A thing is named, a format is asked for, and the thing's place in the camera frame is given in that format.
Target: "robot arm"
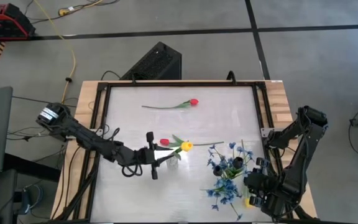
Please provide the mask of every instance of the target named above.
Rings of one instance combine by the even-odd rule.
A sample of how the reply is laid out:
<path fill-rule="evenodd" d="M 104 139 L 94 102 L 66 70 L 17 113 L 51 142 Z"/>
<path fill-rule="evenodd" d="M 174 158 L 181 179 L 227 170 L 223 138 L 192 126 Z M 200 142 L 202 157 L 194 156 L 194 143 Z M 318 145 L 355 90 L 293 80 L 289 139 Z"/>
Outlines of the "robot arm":
<path fill-rule="evenodd" d="M 158 179 L 156 167 L 163 161 L 171 158 L 166 156 L 155 160 L 154 151 L 171 150 L 157 146 L 153 143 L 153 132 L 146 134 L 149 147 L 143 147 L 133 151 L 119 141 L 103 139 L 88 128 L 82 126 L 71 114 L 70 110 L 60 103 L 48 104 L 38 115 L 36 122 L 49 130 L 51 135 L 74 136 L 79 146 L 89 151 L 100 153 L 108 161 L 117 163 L 123 167 L 138 166 L 141 164 L 152 166 L 152 178 Z"/>
<path fill-rule="evenodd" d="M 260 169 L 254 169 L 244 178 L 244 184 L 248 186 L 250 193 L 255 194 L 250 198 L 250 204 L 260 207 L 274 219 L 292 211 L 299 213 L 300 218 L 310 218 L 299 207 L 299 203 L 307 183 L 306 169 L 326 128 L 326 115 L 304 106 L 298 109 L 298 117 L 291 125 L 283 131 L 271 131 L 264 139 L 264 147 L 284 149 L 291 139 L 302 137 L 290 165 L 280 175 L 269 175 L 269 161 L 257 159 Z M 285 205 L 289 205 L 291 210 L 283 213 Z"/>

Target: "gray floor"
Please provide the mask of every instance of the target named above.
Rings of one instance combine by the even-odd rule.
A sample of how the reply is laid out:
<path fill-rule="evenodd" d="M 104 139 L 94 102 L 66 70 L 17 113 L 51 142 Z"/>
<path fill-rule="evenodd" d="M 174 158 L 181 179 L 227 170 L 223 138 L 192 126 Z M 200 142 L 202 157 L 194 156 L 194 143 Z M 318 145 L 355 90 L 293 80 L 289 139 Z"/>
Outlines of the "gray floor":
<path fill-rule="evenodd" d="M 23 9 L 29 1 L 10 2 Z M 40 2 L 55 16 L 60 7 L 85 1 Z M 358 24 L 356 0 L 253 0 L 252 5 L 259 27 Z M 28 15 L 42 17 L 35 4 Z M 122 0 L 55 23 L 66 35 L 250 27 L 243 0 Z M 40 35 L 54 35 L 48 22 L 36 28 Z M 358 30 L 271 32 L 261 33 L 260 38 L 270 76 L 284 81 L 294 115 L 302 105 L 328 115 L 329 129 L 308 170 L 318 216 L 358 223 L 358 155 L 347 140 L 349 119 L 358 111 Z M 237 79 L 262 79 L 251 33 L 78 39 L 70 41 L 78 66 L 68 97 L 78 97 L 81 82 L 100 79 L 105 70 L 124 74 L 158 41 L 183 54 L 183 79 L 223 79 L 229 70 Z M 0 86 L 13 86 L 16 96 L 60 101 L 71 66 L 70 52 L 61 40 L 10 42 L 0 59 Z M 14 99 L 10 130 L 36 126 L 34 120 L 43 106 Z M 353 129 L 352 139 L 358 148 L 358 128 Z M 37 138 L 9 142 L 7 150 L 37 159 L 57 152 L 60 145 L 52 138 Z M 56 159 L 46 162 L 54 166 Z M 23 177 L 19 185 L 32 181 Z M 56 184 L 41 184 L 47 194 L 55 193 Z M 52 201 L 43 201 L 34 213 L 48 216 Z M 21 220 L 40 221 L 29 215 Z"/>

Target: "table leg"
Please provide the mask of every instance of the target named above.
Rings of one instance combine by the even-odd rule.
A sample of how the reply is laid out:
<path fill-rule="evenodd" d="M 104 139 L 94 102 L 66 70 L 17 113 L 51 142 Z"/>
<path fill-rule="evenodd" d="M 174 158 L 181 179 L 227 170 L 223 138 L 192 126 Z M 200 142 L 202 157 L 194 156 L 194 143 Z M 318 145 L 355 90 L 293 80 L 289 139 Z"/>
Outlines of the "table leg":
<path fill-rule="evenodd" d="M 4 170 L 14 169 L 18 173 L 31 175 L 40 179 L 59 182 L 60 170 L 36 162 L 28 161 L 5 153 Z"/>

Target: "red machine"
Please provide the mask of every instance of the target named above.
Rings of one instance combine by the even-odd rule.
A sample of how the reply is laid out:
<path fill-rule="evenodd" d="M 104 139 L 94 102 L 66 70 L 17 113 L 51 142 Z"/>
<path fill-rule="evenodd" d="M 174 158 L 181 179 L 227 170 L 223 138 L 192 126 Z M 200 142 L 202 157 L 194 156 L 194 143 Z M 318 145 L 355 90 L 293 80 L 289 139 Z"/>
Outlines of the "red machine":
<path fill-rule="evenodd" d="M 35 28 L 30 20 L 12 4 L 0 4 L 0 40 L 27 40 Z"/>

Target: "wooden table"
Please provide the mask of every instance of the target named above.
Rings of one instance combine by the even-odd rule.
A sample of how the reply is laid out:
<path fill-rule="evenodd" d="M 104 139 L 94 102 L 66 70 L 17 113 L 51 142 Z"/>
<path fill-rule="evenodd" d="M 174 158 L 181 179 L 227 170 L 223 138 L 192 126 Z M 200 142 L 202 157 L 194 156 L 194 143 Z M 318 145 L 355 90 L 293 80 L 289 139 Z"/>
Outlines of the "wooden table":
<path fill-rule="evenodd" d="M 117 82 L 128 82 L 131 81 L 85 81 L 82 84 L 80 96 L 78 97 L 78 104 L 75 113 L 75 119 L 77 119 L 83 126 L 90 127 L 91 124 L 91 117 L 94 107 L 94 100 L 96 96 L 96 90 L 99 82 L 110 82 L 110 83 L 117 83 Z M 169 81 L 144 81 L 144 82 L 169 82 Z M 173 82 L 231 82 L 230 80 L 197 80 L 197 81 L 189 81 L 189 80 L 174 80 Z M 260 80 L 251 80 L 251 81 L 238 81 L 238 82 L 265 82 L 266 89 L 267 89 L 267 96 L 268 101 L 270 104 L 271 115 L 273 118 L 273 124 L 275 128 L 286 128 L 289 124 L 292 123 L 292 115 L 290 112 L 290 107 L 288 105 L 287 96 L 285 94 L 284 84 L 282 81 L 260 81 Z M 264 121 L 264 126 L 268 127 L 267 123 L 267 114 L 264 106 L 264 100 L 262 98 L 262 94 L 258 94 L 259 102 L 260 102 L 260 109 L 262 112 L 262 117 Z M 104 93 L 102 93 L 101 101 L 102 103 L 99 104 L 99 112 L 96 119 L 96 126 L 100 125 L 101 122 L 101 113 L 103 110 L 103 99 Z M 298 145 L 297 141 L 291 141 L 290 147 L 292 149 L 296 149 Z M 53 205 L 53 213 L 57 209 L 61 194 L 62 194 L 62 187 L 64 187 L 62 201 L 60 202 L 60 206 L 58 207 L 57 213 L 55 217 L 59 216 L 63 211 L 64 204 L 66 203 L 66 194 L 68 194 L 68 201 L 70 203 L 71 199 L 74 197 L 78 190 L 79 182 L 80 182 L 80 175 L 81 169 L 83 166 L 83 160 L 85 157 L 85 150 L 79 150 L 73 159 L 71 165 L 71 174 L 70 174 L 70 188 L 67 190 L 67 182 L 68 182 L 68 165 L 71 161 L 71 158 L 74 155 L 78 145 L 75 141 L 70 141 L 67 146 L 66 156 L 65 156 L 65 168 L 62 172 L 65 173 L 64 177 L 64 186 L 62 186 L 62 179 L 63 175 L 60 175 L 60 181 L 57 188 L 56 196 L 55 196 L 55 203 Z M 282 157 L 283 166 L 286 167 L 291 162 L 293 157 L 293 152 L 290 150 L 286 150 L 284 156 Z M 89 170 L 92 165 L 92 159 L 90 161 Z M 88 202 L 88 190 L 85 192 L 82 201 L 81 201 L 81 209 L 80 209 L 80 216 L 79 218 L 85 217 L 85 210 L 86 204 Z M 312 217 L 317 217 L 316 209 L 314 207 L 313 198 L 311 196 L 310 187 L 307 184 L 306 192 L 302 197 L 301 206 L 305 210 L 305 212 Z"/>

